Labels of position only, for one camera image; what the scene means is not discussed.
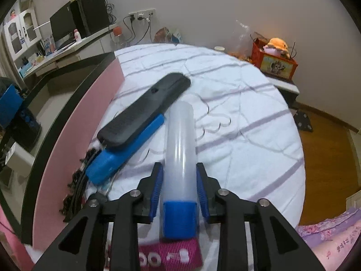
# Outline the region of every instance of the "silver screw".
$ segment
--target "silver screw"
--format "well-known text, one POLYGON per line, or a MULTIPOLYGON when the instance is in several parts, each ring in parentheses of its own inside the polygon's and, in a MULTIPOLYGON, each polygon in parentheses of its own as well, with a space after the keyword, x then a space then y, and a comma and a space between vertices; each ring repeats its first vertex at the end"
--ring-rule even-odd
POLYGON ((130 195, 134 196, 134 197, 139 196, 140 194, 141 194, 141 192, 138 189, 134 189, 130 192, 130 195))
POLYGON ((259 204, 262 206, 262 207, 268 207, 270 205, 270 201, 267 200, 267 199, 260 199, 259 200, 259 204))
POLYGON ((227 189, 219 189, 219 190, 218 190, 218 193, 219 193, 220 195, 225 196, 225 195, 228 195, 228 194, 229 194, 229 190, 227 190, 227 189))
POLYGON ((98 205, 99 205, 98 200, 90 200, 89 201, 89 206, 92 208, 97 207, 98 205))

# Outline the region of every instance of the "power outlet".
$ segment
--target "power outlet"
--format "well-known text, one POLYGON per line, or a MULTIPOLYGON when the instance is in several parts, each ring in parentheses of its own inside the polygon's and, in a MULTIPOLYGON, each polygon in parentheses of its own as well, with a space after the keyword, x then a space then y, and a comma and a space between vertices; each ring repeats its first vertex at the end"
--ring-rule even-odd
POLYGON ((145 19, 150 17, 155 16, 156 14, 156 10, 155 9, 147 9, 147 10, 140 10, 137 12, 131 12, 129 13, 129 15, 134 15, 135 20, 137 21, 143 21, 145 22, 145 19))

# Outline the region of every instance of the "plastic bag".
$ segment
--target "plastic bag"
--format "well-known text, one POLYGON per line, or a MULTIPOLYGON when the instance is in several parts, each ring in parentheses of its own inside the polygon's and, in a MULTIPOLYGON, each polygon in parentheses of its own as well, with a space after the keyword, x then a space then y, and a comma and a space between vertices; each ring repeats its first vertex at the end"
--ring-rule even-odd
POLYGON ((227 53, 238 59, 246 59, 252 53, 250 27, 236 20, 235 28, 227 46, 227 53))

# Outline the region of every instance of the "plastic bottle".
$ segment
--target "plastic bottle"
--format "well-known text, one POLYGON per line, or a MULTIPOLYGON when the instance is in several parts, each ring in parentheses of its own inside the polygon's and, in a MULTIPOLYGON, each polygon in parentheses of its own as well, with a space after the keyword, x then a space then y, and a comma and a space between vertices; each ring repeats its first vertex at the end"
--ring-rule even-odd
POLYGON ((78 32, 77 29, 74 30, 74 37, 75 37, 75 41, 80 42, 82 40, 82 37, 80 36, 80 33, 78 32))
POLYGON ((122 28, 117 26, 113 29, 115 50, 119 50, 127 47, 127 41, 124 38, 122 28))
POLYGON ((169 111, 165 155, 163 236, 189 239, 197 228, 196 145, 192 105, 176 102, 169 111))

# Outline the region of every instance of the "cartoon picture on box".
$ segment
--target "cartoon picture on box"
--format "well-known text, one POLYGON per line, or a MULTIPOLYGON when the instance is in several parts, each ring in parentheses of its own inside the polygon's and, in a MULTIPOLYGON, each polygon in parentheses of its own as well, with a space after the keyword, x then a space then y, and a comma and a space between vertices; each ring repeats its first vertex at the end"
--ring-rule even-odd
POLYGON ((288 62, 264 56, 260 69, 270 74, 288 78, 292 68, 293 65, 288 62))

